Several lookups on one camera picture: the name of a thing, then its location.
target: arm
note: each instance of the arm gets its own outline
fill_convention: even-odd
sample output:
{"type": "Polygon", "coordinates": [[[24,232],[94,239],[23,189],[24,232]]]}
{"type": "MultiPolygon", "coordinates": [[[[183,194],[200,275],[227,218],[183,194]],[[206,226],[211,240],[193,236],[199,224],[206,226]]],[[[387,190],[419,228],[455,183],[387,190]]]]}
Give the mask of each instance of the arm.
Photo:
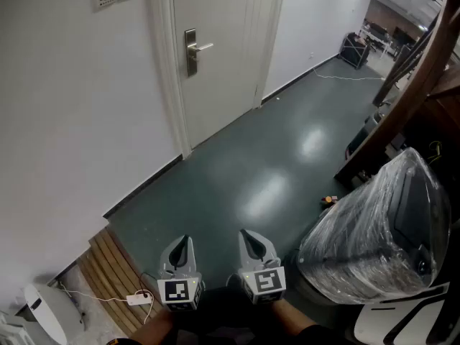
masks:
{"type": "Polygon", "coordinates": [[[160,345],[173,329],[173,319],[172,313],[163,308],[154,318],[134,332],[131,340],[141,345],[160,345]]]}
{"type": "Polygon", "coordinates": [[[286,334],[291,336],[297,336],[305,328],[316,325],[314,321],[297,308],[294,308],[285,299],[274,302],[272,304],[272,311],[286,334]]]}

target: white wall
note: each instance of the white wall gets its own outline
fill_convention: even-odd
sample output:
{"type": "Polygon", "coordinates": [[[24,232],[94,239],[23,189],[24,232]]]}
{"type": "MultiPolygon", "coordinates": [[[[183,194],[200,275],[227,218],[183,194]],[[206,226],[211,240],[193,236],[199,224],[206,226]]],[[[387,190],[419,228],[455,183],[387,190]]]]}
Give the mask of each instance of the white wall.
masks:
{"type": "Polygon", "coordinates": [[[146,0],[0,0],[0,308],[59,273],[179,155],[146,0]]]}
{"type": "Polygon", "coordinates": [[[370,0],[283,0],[264,97],[339,53],[370,0]]]}

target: desk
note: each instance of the desk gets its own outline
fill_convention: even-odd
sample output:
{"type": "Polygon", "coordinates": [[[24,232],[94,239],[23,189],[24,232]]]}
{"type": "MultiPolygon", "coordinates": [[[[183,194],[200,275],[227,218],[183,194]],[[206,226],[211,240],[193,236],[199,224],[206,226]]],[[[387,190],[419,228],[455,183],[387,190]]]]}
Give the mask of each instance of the desk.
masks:
{"type": "Polygon", "coordinates": [[[361,36],[361,35],[368,36],[371,40],[380,42],[381,44],[384,45],[384,50],[383,50],[382,55],[380,56],[380,58],[383,58],[383,55],[387,53],[388,49],[391,46],[391,42],[385,42],[384,40],[381,40],[380,38],[375,37],[372,33],[368,32],[368,31],[366,31],[365,29],[362,29],[362,28],[359,31],[359,36],[361,36]]]}

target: baseboard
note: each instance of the baseboard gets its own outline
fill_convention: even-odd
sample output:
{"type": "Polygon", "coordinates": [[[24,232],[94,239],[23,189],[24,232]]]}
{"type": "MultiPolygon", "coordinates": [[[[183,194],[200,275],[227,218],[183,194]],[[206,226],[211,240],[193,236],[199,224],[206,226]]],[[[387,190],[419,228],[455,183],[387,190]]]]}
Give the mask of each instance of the baseboard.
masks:
{"type": "Polygon", "coordinates": [[[109,219],[110,216],[112,216],[115,212],[117,212],[121,207],[127,204],[131,199],[133,199],[135,196],[141,193],[146,187],[148,187],[150,184],[156,181],[156,179],[158,179],[160,176],[167,173],[169,170],[171,170],[171,168],[173,168],[173,166],[176,166],[182,160],[183,160],[183,156],[180,155],[180,156],[177,156],[171,162],[167,163],[164,167],[159,169],[154,175],[152,175],[150,178],[144,181],[140,186],[134,189],[130,194],[128,194],[125,198],[123,198],[120,202],[118,202],[113,208],[110,209],[109,212],[103,215],[103,217],[105,219],[109,219]]]}
{"type": "Polygon", "coordinates": [[[312,68],[308,69],[306,72],[300,74],[298,77],[292,79],[289,83],[286,83],[283,87],[280,87],[278,88],[276,91],[274,92],[271,92],[270,95],[268,95],[267,97],[265,97],[264,99],[262,99],[262,103],[261,103],[261,106],[262,105],[265,105],[265,103],[269,100],[271,100],[272,98],[276,97],[277,95],[279,95],[281,92],[283,92],[287,87],[290,87],[292,84],[294,84],[295,82],[298,82],[300,79],[306,77],[308,74],[310,74],[311,72],[313,72],[315,69],[318,69],[319,67],[321,67],[322,65],[328,63],[329,61],[331,61],[332,59],[334,58],[337,58],[339,56],[339,54],[335,54],[334,56],[331,56],[329,59],[325,59],[324,61],[322,61],[321,63],[313,66],[312,68]]]}

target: door handle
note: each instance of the door handle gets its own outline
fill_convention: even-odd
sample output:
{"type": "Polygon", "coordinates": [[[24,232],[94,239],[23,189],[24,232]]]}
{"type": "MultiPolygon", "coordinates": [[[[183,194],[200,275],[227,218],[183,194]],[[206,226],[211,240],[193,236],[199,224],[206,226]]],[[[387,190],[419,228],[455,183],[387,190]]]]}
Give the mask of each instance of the door handle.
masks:
{"type": "Polygon", "coordinates": [[[188,76],[191,77],[198,72],[198,54],[209,47],[214,46],[213,43],[197,47],[196,45],[196,29],[189,29],[185,31],[185,53],[187,57],[187,71],[188,76]]]}

